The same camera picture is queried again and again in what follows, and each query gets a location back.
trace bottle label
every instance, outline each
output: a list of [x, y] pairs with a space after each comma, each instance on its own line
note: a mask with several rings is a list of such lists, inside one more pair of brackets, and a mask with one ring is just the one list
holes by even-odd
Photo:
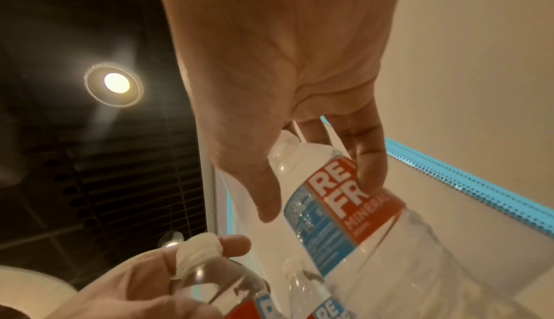
[[282, 319], [268, 294], [242, 303], [225, 316], [226, 319]]
[[348, 312], [329, 297], [307, 319], [350, 319]]
[[354, 163], [340, 157], [294, 192], [285, 206], [285, 219], [326, 276], [404, 207], [405, 203], [386, 189], [372, 197], [363, 193], [356, 184]]

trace clear plastic bottle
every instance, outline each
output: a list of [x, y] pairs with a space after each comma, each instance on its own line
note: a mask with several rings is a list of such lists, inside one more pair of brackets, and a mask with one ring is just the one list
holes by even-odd
[[289, 281], [290, 319], [350, 319], [330, 295], [322, 294], [304, 271], [304, 263], [291, 257], [283, 264]]
[[283, 213], [327, 288], [358, 318], [537, 316], [476, 279], [390, 191], [369, 197], [337, 149], [282, 131], [269, 162]]
[[215, 306], [230, 319], [281, 319], [265, 281], [243, 265], [222, 256], [218, 237], [204, 233], [177, 251], [173, 291]]

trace blue perforated strip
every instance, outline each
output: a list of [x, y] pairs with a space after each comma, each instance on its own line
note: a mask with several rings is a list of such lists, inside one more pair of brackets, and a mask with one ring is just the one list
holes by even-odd
[[448, 186], [554, 237], [554, 211], [436, 160], [394, 140], [385, 139], [387, 154]]

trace blue label section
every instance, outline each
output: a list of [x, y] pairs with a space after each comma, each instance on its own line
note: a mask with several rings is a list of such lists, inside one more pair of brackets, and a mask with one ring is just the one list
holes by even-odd
[[300, 186], [287, 202], [285, 219], [323, 276], [355, 249], [305, 185]]
[[261, 319], [280, 319], [281, 316], [277, 312], [277, 308], [273, 304], [269, 295], [263, 295], [254, 300], [258, 313], [260, 313]]
[[315, 319], [350, 319], [348, 312], [332, 298], [328, 298], [312, 313]]

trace slatted ceiling panel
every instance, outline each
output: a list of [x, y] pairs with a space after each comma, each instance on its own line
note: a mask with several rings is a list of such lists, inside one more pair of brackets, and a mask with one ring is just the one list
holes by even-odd
[[[16, 204], [26, 222], [13, 213], [7, 223], [33, 226], [4, 240], [21, 246], [3, 249], [0, 238], [0, 264], [81, 288], [169, 230], [204, 232], [196, 125], [160, 1], [0, 0], [0, 17], [0, 65], [11, 65], [0, 67], [0, 101], [18, 120], [29, 169], [18, 188], [0, 190], [0, 215]], [[139, 104], [90, 97], [83, 75], [103, 61], [141, 78]], [[60, 234], [42, 236], [50, 232]], [[18, 257], [27, 237], [56, 264]]]

